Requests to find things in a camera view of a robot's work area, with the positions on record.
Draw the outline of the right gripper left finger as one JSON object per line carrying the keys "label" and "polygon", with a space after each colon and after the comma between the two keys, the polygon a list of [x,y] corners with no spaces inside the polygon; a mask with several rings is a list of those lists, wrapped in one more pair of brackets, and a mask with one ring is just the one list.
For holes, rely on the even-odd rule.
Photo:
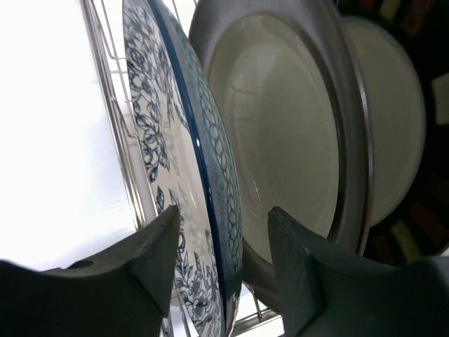
{"label": "right gripper left finger", "polygon": [[66,269],[1,262],[2,336],[158,336],[168,316],[180,213]]}

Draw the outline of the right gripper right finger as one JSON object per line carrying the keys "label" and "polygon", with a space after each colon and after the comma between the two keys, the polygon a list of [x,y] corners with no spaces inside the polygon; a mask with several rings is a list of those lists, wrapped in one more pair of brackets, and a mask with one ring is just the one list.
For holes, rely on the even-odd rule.
{"label": "right gripper right finger", "polygon": [[447,336],[448,259],[391,267],[320,237],[279,207],[269,243],[286,336]]}

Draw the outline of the blue floral white plate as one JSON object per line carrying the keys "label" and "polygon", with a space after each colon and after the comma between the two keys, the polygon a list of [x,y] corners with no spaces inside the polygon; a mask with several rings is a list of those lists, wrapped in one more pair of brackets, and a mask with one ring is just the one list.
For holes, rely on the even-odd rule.
{"label": "blue floral white plate", "polygon": [[123,39],[156,211],[180,212],[175,288],[200,336],[229,336],[241,294],[241,198],[225,125],[197,55],[162,1],[125,1]]}

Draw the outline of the silver rimmed cream plate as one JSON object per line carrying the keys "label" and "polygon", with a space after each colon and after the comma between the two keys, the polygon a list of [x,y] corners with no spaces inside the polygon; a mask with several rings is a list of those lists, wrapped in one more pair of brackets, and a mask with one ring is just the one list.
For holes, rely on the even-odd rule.
{"label": "silver rimmed cream plate", "polygon": [[224,119],[241,193],[243,281],[281,311],[267,214],[362,254],[373,142],[335,1],[200,1],[189,40]]}

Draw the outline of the black checkered rim plate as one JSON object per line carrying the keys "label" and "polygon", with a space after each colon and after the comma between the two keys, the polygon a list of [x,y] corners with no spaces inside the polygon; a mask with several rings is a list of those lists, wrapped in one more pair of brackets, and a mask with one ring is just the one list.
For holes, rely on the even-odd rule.
{"label": "black checkered rim plate", "polygon": [[366,258],[448,250],[448,2],[338,1],[361,63],[374,136]]}

